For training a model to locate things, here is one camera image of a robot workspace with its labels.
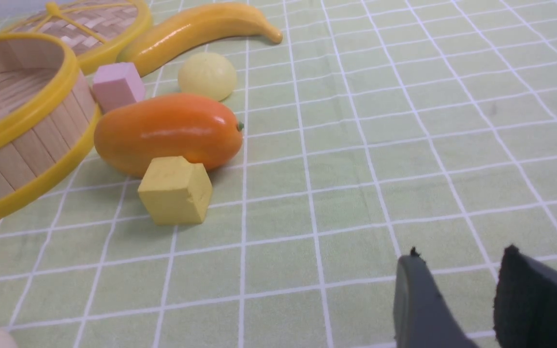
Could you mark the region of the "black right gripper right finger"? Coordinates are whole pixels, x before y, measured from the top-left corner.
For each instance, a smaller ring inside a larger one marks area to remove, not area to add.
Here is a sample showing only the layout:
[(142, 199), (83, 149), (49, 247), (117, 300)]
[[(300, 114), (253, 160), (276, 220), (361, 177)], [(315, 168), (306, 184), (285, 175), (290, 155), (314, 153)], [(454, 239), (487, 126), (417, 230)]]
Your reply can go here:
[(502, 348), (557, 348), (557, 270), (506, 247), (493, 322)]

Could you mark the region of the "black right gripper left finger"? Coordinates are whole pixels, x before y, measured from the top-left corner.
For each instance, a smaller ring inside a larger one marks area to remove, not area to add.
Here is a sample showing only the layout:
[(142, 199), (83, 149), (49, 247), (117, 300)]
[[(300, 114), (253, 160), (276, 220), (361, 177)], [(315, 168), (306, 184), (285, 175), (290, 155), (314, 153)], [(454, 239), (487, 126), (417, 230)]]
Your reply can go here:
[(412, 247), (396, 263), (394, 330), (398, 348), (475, 348), (455, 321), (433, 275)]

